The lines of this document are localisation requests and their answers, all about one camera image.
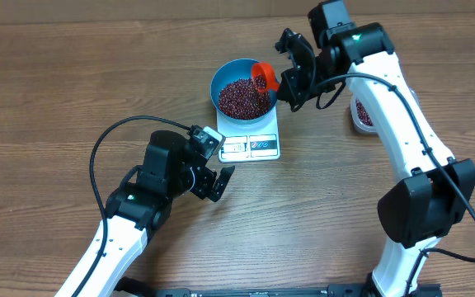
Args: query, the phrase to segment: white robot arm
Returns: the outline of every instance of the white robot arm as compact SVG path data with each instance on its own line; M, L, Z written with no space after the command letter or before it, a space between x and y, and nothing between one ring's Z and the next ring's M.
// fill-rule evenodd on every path
M91 156L93 190L101 206L94 181L93 163L98 145L115 127L131 120L160 120L188 130L190 138L171 131L151 135L143 165L135 166L109 196L103 220L89 248L65 281L56 297L110 296L120 278L166 222L172 202L186 191L200 199L221 198L234 166L217 173L205 165L224 143L224 137L210 127L186 126L151 116L138 115L112 125L96 142ZM135 183L129 179L137 174Z
M422 133L429 135L426 140L433 148L434 155L440 164L445 166L449 160L454 158L454 155L440 141L421 113L421 109L402 76L398 57L395 54L380 52L366 56L362 64L352 64L348 73L371 74L397 86L413 110ZM350 91L355 94L368 112L388 152L396 182L411 177L414 169L420 168L423 172L435 169L435 165L428 155L422 153L424 148L419 142L419 136L412 121L404 105L393 92L390 92L383 84L365 78L348 78L346 82ZM372 274L379 293L387 297L403 296L407 279L414 267L419 251L432 248L439 241L440 238L431 237L421 240L414 247L404 248L402 244L395 243L388 238L380 263ZM417 288L416 280L425 260L424 257L414 276L412 291Z

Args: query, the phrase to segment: blue bowl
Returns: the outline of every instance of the blue bowl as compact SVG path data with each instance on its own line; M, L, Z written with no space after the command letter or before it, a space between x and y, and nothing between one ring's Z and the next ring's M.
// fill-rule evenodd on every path
M223 90L229 83L233 83L238 79L248 79L251 77L251 70L252 65L257 63L258 61L254 59L235 59L234 61L230 61L223 65L214 75L212 78L212 83L210 84L210 97L212 97L212 103L214 103L215 109L227 120L237 123L240 125L250 125L263 120L269 113L275 112L273 111L274 106L276 106L276 92L269 91L270 95L270 107L269 111L267 111L264 115L252 119L252 120L238 120L234 119L228 115L225 115L219 109L219 93Z

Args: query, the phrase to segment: wood grain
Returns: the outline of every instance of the wood grain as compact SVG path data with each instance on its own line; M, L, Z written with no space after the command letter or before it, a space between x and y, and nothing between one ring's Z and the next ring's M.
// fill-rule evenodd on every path
M427 119L475 162L475 14L354 19L387 28ZM87 248L100 218L87 162L107 126L137 114L215 126L214 72L243 57L286 69L273 49L285 27L312 39L302 17L0 26L0 296L53 295ZM349 98L296 114L280 104L281 159L238 164L216 204L177 200L127 275L191 289L364 281L382 252L376 205L393 175L379 139L354 132ZM155 129L170 127L132 123L108 136L96 158L104 199ZM473 221L441 246L475 255ZM434 255L421 281L475 295L475 265Z
M303 17L320 0L0 0L0 25L219 17ZM352 14L475 12L475 0L345 0Z

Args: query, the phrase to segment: digital scale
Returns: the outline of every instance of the digital scale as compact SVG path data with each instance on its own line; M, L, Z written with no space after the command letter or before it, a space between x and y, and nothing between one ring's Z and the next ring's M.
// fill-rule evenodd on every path
M226 137L219 150L223 163L276 160L280 158L278 116L274 106L261 120L244 125L217 112L218 132Z
M217 114L218 132L226 138L219 150L223 163L276 160L280 158L280 134L276 115L276 93L270 92L269 111L253 120L237 120L218 107L219 93L229 83L250 78L254 59L236 59L223 65L210 84L210 96Z

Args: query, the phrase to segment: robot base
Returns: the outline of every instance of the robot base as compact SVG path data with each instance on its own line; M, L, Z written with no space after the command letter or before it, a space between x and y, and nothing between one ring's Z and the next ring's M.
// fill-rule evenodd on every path
M143 282L122 278L112 297L379 297L366 284L328 285L322 288L245 290L153 290ZM411 297L442 297L440 285L419 285Z

